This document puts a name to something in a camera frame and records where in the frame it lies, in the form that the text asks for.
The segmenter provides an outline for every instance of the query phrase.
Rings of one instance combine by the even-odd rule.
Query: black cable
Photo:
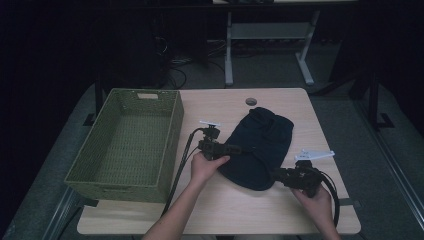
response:
[[[208,57],[218,57],[223,56],[225,49],[226,49],[226,41],[225,40],[218,40],[217,43],[219,43],[218,47],[211,49],[208,51]]]
[[[169,196],[168,196],[168,200],[167,200],[167,202],[165,204],[165,207],[163,208],[161,217],[168,211],[169,206],[171,205],[171,201],[172,201],[172,198],[174,197],[175,189],[177,189],[178,180],[180,179],[181,173],[182,173],[182,171],[184,169],[184,166],[185,166],[185,164],[186,164],[186,162],[187,162],[187,160],[189,158],[189,156],[187,156],[187,154],[188,154],[188,151],[190,149],[191,142],[193,141],[194,134],[197,131],[201,131],[201,130],[203,130],[203,128],[197,128],[188,137],[187,144],[186,144],[186,147],[184,149],[183,156],[181,158],[180,166],[178,167],[177,174],[175,175],[174,184],[172,185],[171,191],[170,191]]]
[[[174,60],[171,61],[171,63],[172,63],[172,66],[173,67],[182,67],[184,65],[194,63],[194,60],[191,59],[191,58],[180,59],[180,60],[175,60],[174,59]]]
[[[193,154],[193,153],[194,153],[194,151],[196,151],[196,149],[198,149],[198,147],[195,147],[195,148],[193,149],[193,151],[191,151],[191,152],[190,152],[190,154],[187,156],[187,159],[189,159],[189,158],[190,158],[191,154]]]
[[[69,224],[72,222],[72,220],[74,219],[74,217],[78,214],[78,212],[82,209],[82,207],[78,207],[74,213],[72,214],[72,216],[68,219],[68,221],[66,222],[66,224],[63,226],[62,231],[60,231],[59,236],[57,237],[57,240],[60,240],[62,238],[62,235],[65,233],[66,228],[68,228]]]
[[[367,238],[367,237],[365,237],[365,235],[364,235],[362,232],[359,232],[359,233],[358,233],[358,235],[359,235],[362,239],[364,239],[364,240],[368,240],[368,238]]]
[[[334,187],[334,191],[336,191],[336,192],[337,192],[336,184],[334,183],[333,179],[331,179],[331,177],[330,177],[330,176],[328,176],[328,174],[327,174],[327,173],[325,173],[325,172],[321,172],[321,171],[320,171],[320,173],[321,173],[321,174],[323,174],[323,175],[325,175],[328,179],[330,179],[331,184],[332,184],[332,185],[333,185],[333,187]]]
[[[212,63],[213,65],[217,66],[219,69],[221,69],[221,71],[223,71],[225,73],[224,68],[222,68],[221,65],[219,65],[218,63],[212,62],[211,60],[208,60],[208,63]]]
[[[178,90],[178,89],[181,89],[185,84],[186,84],[186,82],[187,82],[187,75],[185,74],[185,72],[183,72],[182,70],[180,70],[180,69],[176,69],[176,68],[169,68],[170,70],[174,70],[174,71],[177,71],[177,72],[179,72],[179,73],[181,73],[182,75],[183,75],[183,77],[184,77],[184,80],[183,80],[183,83],[181,83],[181,85],[180,86],[178,86],[177,85],[177,83],[175,82],[175,79],[172,77],[172,76],[170,76],[170,78],[171,78],[171,81],[172,81],[172,85],[173,85],[173,87],[175,88],[175,90]]]
[[[322,181],[327,185],[328,190],[330,190],[331,196],[333,196],[334,199],[334,226],[337,227],[337,224],[339,223],[339,216],[340,216],[340,201],[339,197],[337,196],[336,190],[331,185],[330,181],[323,176]]]

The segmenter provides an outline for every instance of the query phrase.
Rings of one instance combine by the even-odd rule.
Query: forearm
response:
[[[324,240],[340,240],[340,235],[337,232],[336,227],[333,225],[333,222],[320,222],[315,223],[315,226],[318,228]]]
[[[144,235],[143,239],[180,239],[203,185],[190,181],[168,212]]]

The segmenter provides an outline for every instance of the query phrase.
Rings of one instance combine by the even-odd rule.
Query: gray floor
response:
[[[284,48],[264,48],[251,57],[236,57],[233,62],[232,88],[301,87],[308,92],[328,84],[327,80],[337,53],[334,45],[313,45],[307,59],[316,83],[307,86],[297,66],[294,51],[297,45]],[[210,61],[223,66],[222,56]],[[224,88],[224,72],[215,64],[192,63],[178,69],[185,72],[187,82],[183,89]],[[183,75],[172,71],[180,83]],[[379,110],[394,122],[395,128],[370,129],[362,113],[366,99],[354,102],[347,97],[350,84],[323,96],[311,97],[312,104],[332,150],[350,197],[362,225],[360,234],[343,236],[343,239],[424,239],[405,192],[397,181],[397,172],[390,167],[388,158],[396,159],[407,176],[412,189],[424,199],[424,144],[408,119],[402,114],[393,96],[381,88]],[[67,191],[65,175],[82,145],[89,127],[83,126],[88,114],[94,112],[93,87],[87,90],[69,118],[43,168],[34,181],[18,210],[5,239],[133,239],[136,236],[83,236],[76,231],[79,214],[71,219],[84,202],[75,193]],[[70,194],[69,208],[58,209],[64,194]],[[320,239],[317,235],[302,239]]]

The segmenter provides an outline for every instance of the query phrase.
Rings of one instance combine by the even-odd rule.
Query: dark background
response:
[[[140,2],[120,1],[119,6]],[[330,9],[321,15],[315,41],[343,38],[330,81],[365,68],[356,79],[362,87],[355,94],[363,94],[370,76],[378,76],[424,134],[424,9],[420,2],[359,1],[346,36],[346,25],[337,24],[337,18],[345,16]],[[91,6],[107,3],[88,1]],[[0,235],[90,85],[101,79],[106,90],[160,87],[166,58],[157,57],[153,35],[166,35],[175,48],[202,49],[208,34],[225,34],[219,30],[225,24],[222,12],[207,17],[186,15],[174,25],[172,19],[178,15],[168,14],[160,22],[163,29],[152,21],[155,14],[81,9],[79,1],[0,0]]]

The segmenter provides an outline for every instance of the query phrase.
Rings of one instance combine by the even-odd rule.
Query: basket handle slot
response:
[[[143,100],[143,99],[158,100],[159,99],[159,95],[157,95],[156,93],[137,93],[137,97],[140,100]]]
[[[117,192],[117,193],[132,193],[133,191],[130,189],[130,187],[103,187],[102,188],[103,192]]]

